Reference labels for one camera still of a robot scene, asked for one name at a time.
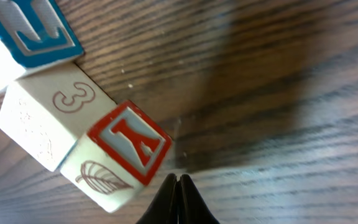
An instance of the blue block face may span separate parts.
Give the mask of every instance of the blue block face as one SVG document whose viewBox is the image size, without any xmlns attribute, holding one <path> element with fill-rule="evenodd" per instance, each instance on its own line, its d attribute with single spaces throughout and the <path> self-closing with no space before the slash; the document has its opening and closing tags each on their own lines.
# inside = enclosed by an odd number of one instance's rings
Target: blue block face
<svg viewBox="0 0 358 224">
<path fill-rule="evenodd" d="M 0 38 L 26 68 L 83 53 L 54 0 L 0 0 Z"/>
</svg>

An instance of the wooden table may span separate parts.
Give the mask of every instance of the wooden table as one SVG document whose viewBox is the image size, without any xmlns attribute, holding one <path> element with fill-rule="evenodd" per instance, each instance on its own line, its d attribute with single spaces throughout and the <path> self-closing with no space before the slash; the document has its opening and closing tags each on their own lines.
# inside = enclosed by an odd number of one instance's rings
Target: wooden table
<svg viewBox="0 0 358 224">
<path fill-rule="evenodd" d="M 1 224 L 135 223 L 170 172 L 221 223 L 358 224 L 358 0 L 57 3 L 76 63 L 176 144 L 108 214 L 0 131 Z"/>
</svg>

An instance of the stack of blocks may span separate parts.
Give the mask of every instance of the stack of blocks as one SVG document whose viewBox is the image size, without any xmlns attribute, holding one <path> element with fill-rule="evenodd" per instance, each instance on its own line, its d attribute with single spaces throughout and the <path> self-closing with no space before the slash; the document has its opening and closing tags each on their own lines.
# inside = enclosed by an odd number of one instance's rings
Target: stack of blocks
<svg viewBox="0 0 358 224">
<path fill-rule="evenodd" d="M 172 140 L 69 62 L 82 53 L 53 0 L 0 0 L 0 128 L 113 212 L 150 183 Z"/>
</svg>

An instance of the red frame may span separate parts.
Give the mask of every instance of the red frame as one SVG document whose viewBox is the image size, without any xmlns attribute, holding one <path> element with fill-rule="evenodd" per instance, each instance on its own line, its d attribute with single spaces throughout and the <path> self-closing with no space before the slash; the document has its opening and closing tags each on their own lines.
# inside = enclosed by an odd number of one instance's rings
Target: red frame
<svg viewBox="0 0 358 224">
<path fill-rule="evenodd" d="M 135 114 L 141 117 L 165 140 L 165 144 L 162 146 L 160 154 L 155 158 L 154 163 L 146 175 L 141 174 L 134 166 L 132 166 L 123 157 L 121 157 L 114 148 L 110 147 L 99 137 L 100 133 L 111 123 L 111 121 L 115 120 L 126 108 L 132 109 Z M 144 185 L 148 185 L 150 183 L 157 169 L 160 167 L 167 151 L 172 145 L 171 137 L 131 101 L 125 101 L 118 105 L 114 110 L 112 110 L 105 117 L 101 118 L 96 124 L 94 124 L 87 134 L 92 139 L 92 141 L 94 141 L 100 148 L 107 152 L 109 156 L 111 156 L 115 161 L 122 165 L 126 171 L 132 174 Z"/>
</svg>

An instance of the red letter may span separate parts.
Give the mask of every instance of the red letter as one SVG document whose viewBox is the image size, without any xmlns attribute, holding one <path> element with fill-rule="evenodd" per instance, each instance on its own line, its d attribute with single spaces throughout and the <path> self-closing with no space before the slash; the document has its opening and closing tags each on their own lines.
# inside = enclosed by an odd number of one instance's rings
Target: red letter
<svg viewBox="0 0 358 224">
<path fill-rule="evenodd" d="M 152 152 L 154 152 L 157 147 L 160 145 L 161 140 L 159 139 L 151 139 L 147 136 L 143 136 L 134 132 L 130 127 L 128 127 L 126 120 L 120 120 L 115 127 L 111 129 L 111 131 L 116 134 L 118 132 L 125 135 L 126 138 L 130 140 L 132 145 L 135 147 L 136 153 L 139 156 L 140 161 L 142 162 L 143 166 L 146 166 L 150 160 L 150 156 L 145 154 L 142 149 L 142 144 L 149 147 Z"/>
</svg>

